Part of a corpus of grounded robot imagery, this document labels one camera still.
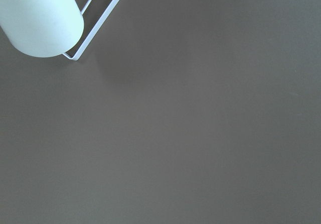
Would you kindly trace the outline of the white mug rack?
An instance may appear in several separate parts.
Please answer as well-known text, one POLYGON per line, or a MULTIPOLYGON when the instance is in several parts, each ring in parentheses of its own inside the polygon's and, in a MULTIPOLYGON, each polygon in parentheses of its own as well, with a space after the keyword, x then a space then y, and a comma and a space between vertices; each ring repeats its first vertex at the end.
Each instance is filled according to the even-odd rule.
POLYGON ((85 22, 83 34, 76 45, 63 53, 63 56, 69 60, 79 60, 119 1, 86 0, 84 5, 80 7, 85 22))

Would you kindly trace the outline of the white mug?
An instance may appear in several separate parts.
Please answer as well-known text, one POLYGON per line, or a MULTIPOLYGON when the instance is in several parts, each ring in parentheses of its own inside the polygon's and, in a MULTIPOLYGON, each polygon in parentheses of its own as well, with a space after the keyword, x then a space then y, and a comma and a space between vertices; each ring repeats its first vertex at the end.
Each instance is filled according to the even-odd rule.
POLYGON ((1 28, 22 53, 47 58, 76 45, 84 20, 75 0, 1 0, 1 28))

